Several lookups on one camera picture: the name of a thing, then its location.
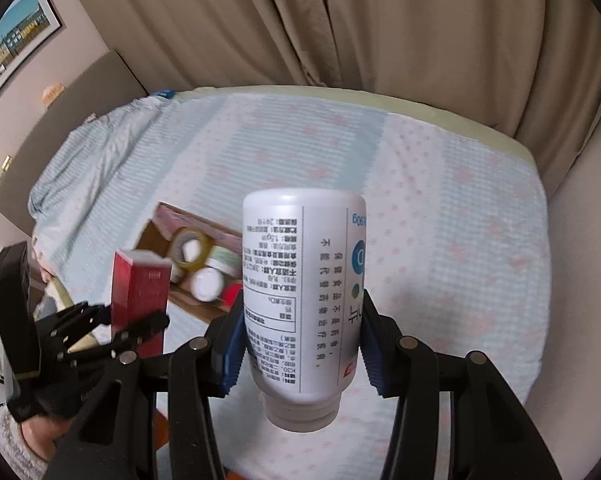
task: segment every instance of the blue circle with letter d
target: blue circle with letter d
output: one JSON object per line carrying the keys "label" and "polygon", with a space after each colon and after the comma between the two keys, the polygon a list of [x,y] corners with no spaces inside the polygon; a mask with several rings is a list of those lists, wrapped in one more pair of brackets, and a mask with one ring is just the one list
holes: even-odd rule
{"label": "blue circle with letter d", "polygon": [[351,266],[356,274],[362,274],[365,271],[365,242],[362,240],[353,248]]}

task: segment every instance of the bottle label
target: bottle label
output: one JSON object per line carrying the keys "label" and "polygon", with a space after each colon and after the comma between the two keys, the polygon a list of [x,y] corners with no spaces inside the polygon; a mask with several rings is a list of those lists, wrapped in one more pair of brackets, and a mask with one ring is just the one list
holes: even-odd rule
{"label": "bottle label", "polygon": [[245,324],[253,371],[276,392],[322,392],[355,371],[365,211],[244,210]]}

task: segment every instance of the white bottle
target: white bottle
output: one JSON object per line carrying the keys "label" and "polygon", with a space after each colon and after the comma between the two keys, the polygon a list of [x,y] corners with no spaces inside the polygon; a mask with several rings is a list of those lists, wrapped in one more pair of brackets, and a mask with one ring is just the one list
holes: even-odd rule
{"label": "white bottle", "polygon": [[265,412],[284,430],[324,428],[358,358],[366,209],[330,189],[266,189],[243,203],[245,324]]}

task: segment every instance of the curtain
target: curtain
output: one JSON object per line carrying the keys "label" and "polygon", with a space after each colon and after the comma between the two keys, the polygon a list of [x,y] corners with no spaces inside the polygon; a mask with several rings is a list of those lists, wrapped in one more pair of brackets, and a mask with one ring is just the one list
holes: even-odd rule
{"label": "curtain", "polygon": [[148,91],[296,84],[445,108],[517,138],[551,194],[601,110],[589,0],[81,0]]}

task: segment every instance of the wall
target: wall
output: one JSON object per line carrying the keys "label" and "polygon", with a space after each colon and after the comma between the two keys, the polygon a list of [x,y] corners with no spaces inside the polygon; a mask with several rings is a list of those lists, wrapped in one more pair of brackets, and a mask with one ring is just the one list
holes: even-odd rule
{"label": "wall", "polygon": [[549,334],[527,409],[563,479],[581,480],[601,456],[601,121],[549,203],[549,236]]}
{"label": "wall", "polygon": [[[85,68],[107,52],[100,34],[79,0],[51,0],[63,28],[34,52],[0,93],[0,165],[13,155],[44,114],[40,97],[45,87],[68,86]],[[0,214],[0,249],[26,236]]]}

